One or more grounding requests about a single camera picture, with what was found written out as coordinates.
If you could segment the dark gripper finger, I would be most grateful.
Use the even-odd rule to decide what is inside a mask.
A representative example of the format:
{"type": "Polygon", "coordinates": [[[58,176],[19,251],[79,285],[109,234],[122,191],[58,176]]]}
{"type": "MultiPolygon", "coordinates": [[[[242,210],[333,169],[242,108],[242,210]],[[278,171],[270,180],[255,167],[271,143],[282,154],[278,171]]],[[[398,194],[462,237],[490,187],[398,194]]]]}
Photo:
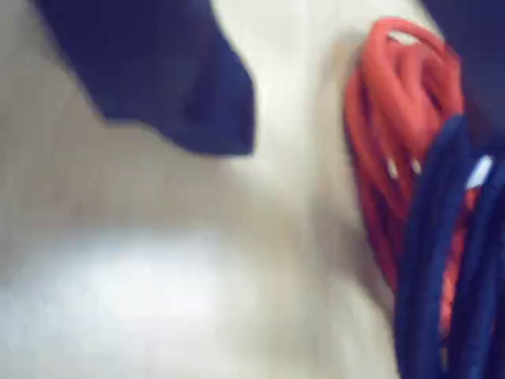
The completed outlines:
{"type": "Polygon", "coordinates": [[[210,2],[36,5],[105,118],[143,122],[190,152],[253,152],[253,82],[210,2]]]}
{"type": "Polygon", "coordinates": [[[504,1],[425,0],[423,7],[459,55],[470,136],[504,146],[504,1]]]}

